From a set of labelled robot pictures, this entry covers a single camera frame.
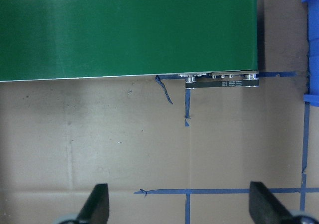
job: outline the green panel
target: green panel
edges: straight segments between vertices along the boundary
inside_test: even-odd
[[[0,0],[0,81],[257,70],[256,0]]]

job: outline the blue plastic bin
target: blue plastic bin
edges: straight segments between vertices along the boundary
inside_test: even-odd
[[[304,100],[319,107],[319,0],[302,0],[308,3],[310,94]]]

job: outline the blue container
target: blue container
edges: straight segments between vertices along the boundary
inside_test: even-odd
[[[319,107],[319,0],[302,0],[308,3],[310,94],[304,100]]]

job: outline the blue crate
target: blue crate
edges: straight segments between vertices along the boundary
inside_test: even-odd
[[[308,39],[310,94],[304,100],[319,107],[319,0],[302,0],[308,3]]]

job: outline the green surface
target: green surface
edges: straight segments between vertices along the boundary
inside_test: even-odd
[[[0,81],[257,70],[256,0],[0,0]]]

